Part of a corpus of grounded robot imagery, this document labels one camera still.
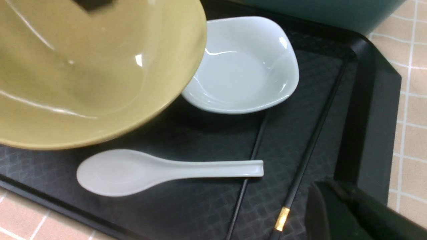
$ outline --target gold chopstick band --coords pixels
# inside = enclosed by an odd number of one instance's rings
[[[285,208],[285,207],[282,208],[282,210],[280,211],[279,217],[277,218],[276,225],[274,225],[274,228],[276,230],[283,231],[283,227],[285,226],[286,218],[288,218],[289,211],[290,211],[289,208]]]

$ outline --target teal container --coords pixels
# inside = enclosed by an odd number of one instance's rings
[[[405,0],[232,0],[367,35]]]

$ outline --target tray rim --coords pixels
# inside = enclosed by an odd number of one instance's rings
[[[204,8],[213,7],[212,4],[232,6],[250,9],[253,16],[267,17],[276,22],[292,22],[287,28],[296,29],[313,37],[336,41],[352,49],[357,56],[358,65],[334,178],[351,182],[376,200],[387,204],[401,76],[379,50],[365,36],[350,30],[223,0],[201,0],[201,2]],[[388,84],[389,92],[381,96],[378,92],[383,92],[385,82]],[[376,112],[378,106],[375,105],[382,103],[383,107],[385,102],[389,105],[387,111],[378,114]],[[383,131],[376,132],[375,129],[378,128]],[[0,175],[0,186],[115,238],[141,240],[138,234],[128,232],[118,225],[3,175]]]

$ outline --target black tray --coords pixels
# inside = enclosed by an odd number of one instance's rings
[[[295,93],[270,110],[221,115],[178,98],[151,122],[121,138],[66,151],[0,146],[0,186],[119,239],[268,239],[290,182],[337,78],[340,85],[299,186],[281,239],[306,239],[310,183],[333,176],[386,203],[401,77],[358,33],[222,0],[202,0],[208,19],[245,15],[283,27],[297,56]],[[250,180],[237,217],[243,179],[178,180],[122,198],[81,188],[78,165],[99,151],[128,148],[185,161],[249,159],[266,112],[257,159],[265,176]]]

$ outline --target beige tile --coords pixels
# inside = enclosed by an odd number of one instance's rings
[[[0,213],[0,227],[29,239],[47,213],[47,209],[8,192],[0,204]]]
[[[112,238],[108,235],[103,234],[102,232],[98,232],[95,234],[95,237],[93,240],[116,240],[115,238]]]
[[[415,2],[414,1],[406,1],[406,2],[404,2],[394,12],[395,15],[400,16],[400,17],[404,17],[404,18],[414,18],[414,13],[415,13]]]
[[[417,22],[415,26],[415,42],[427,43],[427,23]]]
[[[406,126],[405,132],[405,155],[427,160],[427,129]]]
[[[0,232],[0,239],[1,240],[16,240],[16,238],[13,238],[5,233]]]
[[[83,224],[52,212],[34,240],[87,240],[92,231]]]
[[[427,95],[427,70],[411,69],[411,83],[409,92]]]
[[[390,189],[397,190],[398,188],[398,178],[399,178],[399,157],[393,156],[392,160],[392,171],[390,173]]]
[[[413,67],[427,67],[427,45],[414,45],[412,53],[412,66]]]
[[[402,76],[401,91],[406,91],[406,83],[408,79],[408,68],[399,66],[394,63],[391,63],[391,65],[396,69],[396,71],[400,74],[400,76]]]
[[[374,32],[389,35],[398,39],[410,41],[412,38],[412,21],[395,18],[387,18]]]
[[[407,196],[401,196],[399,213],[427,228],[427,204]]]
[[[427,163],[404,158],[402,192],[427,199]]]
[[[409,96],[407,109],[407,123],[427,126],[427,98]]]
[[[417,20],[427,20],[427,3],[418,2]]]
[[[402,127],[401,123],[396,124],[396,134],[395,134],[395,146],[393,152],[399,153],[401,150],[401,142],[402,142]]]
[[[387,206],[396,211],[398,195],[395,193],[389,193],[389,200],[387,201]]]
[[[408,65],[411,44],[375,35],[372,36],[372,42],[388,60]]]
[[[399,96],[398,120],[403,121],[405,115],[405,94]]]

